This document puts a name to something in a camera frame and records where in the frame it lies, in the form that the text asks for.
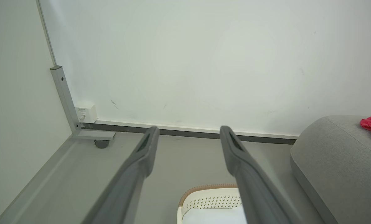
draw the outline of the power plug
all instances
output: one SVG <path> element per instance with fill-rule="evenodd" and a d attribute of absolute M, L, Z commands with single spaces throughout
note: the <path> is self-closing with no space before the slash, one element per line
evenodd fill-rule
<path fill-rule="evenodd" d="M 94 123 L 97 120 L 96 106 L 75 107 L 80 122 Z"/>

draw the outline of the metal frame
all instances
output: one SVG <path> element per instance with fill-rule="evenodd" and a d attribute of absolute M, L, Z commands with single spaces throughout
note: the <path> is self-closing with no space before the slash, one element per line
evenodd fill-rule
<path fill-rule="evenodd" d="M 63 110 L 68 120 L 72 131 L 73 138 L 94 139 L 94 140 L 112 140 L 115 132 L 97 131 L 97 130 L 82 130 L 82 123 L 79 122 L 75 106 L 72 101 L 68 83 L 66 82 L 65 74 L 62 66 L 56 65 L 50 68 L 54 83 L 56 84 L 57 92 L 62 103 Z"/>

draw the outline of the white basket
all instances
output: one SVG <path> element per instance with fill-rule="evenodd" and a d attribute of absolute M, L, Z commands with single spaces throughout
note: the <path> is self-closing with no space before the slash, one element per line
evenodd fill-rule
<path fill-rule="evenodd" d="M 194 187 L 181 197 L 177 210 L 177 224 L 181 224 L 184 214 L 191 208 L 229 209 L 241 205 L 241 197 L 236 184 L 214 184 Z"/>

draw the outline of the white wall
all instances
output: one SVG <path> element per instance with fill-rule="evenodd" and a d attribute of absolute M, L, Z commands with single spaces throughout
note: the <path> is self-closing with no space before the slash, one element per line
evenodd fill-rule
<path fill-rule="evenodd" d="M 371 116 L 371 0 L 42 5 L 74 102 L 100 121 L 297 136 Z"/>
<path fill-rule="evenodd" d="M 0 214 L 70 136 L 35 0 L 0 0 Z"/>

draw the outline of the white baseboard trim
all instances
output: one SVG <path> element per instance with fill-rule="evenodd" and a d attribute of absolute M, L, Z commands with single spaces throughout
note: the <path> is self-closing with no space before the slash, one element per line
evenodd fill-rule
<path fill-rule="evenodd" d="M 186 132 L 203 132 L 203 133 L 219 133 L 219 128 L 197 128 L 188 126 L 176 126 L 176 125 L 163 125 L 163 124 L 150 124 L 141 122 L 121 122 L 107 119 L 97 119 L 95 124 L 107 124 L 116 126 L 129 126 L 137 128 L 149 128 L 151 126 L 157 126 L 160 129 L 174 130 L 174 131 L 186 131 Z M 286 135 L 278 133 L 263 133 L 263 132 L 249 132 L 249 131 L 238 131 L 233 130 L 236 135 L 240 136 L 255 136 L 255 137 L 267 137 L 267 138 L 286 138 L 286 139 L 297 139 L 297 135 Z"/>

